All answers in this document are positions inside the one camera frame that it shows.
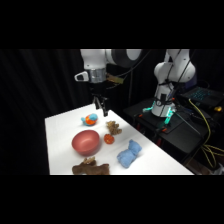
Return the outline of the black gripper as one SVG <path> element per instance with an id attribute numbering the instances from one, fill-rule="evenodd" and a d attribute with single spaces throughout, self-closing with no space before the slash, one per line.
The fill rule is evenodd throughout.
<path id="1" fill-rule="evenodd" d="M 106 83 L 101 82 L 101 83 L 90 83 L 90 92 L 94 97 L 94 103 L 96 106 L 96 109 L 102 109 L 103 110 L 103 115 L 104 117 L 108 116 L 108 110 L 107 110 L 107 98 L 104 98 L 106 96 Z M 102 98 L 102 107 L 101 103 L 98 97 L 103 97 Z"/>

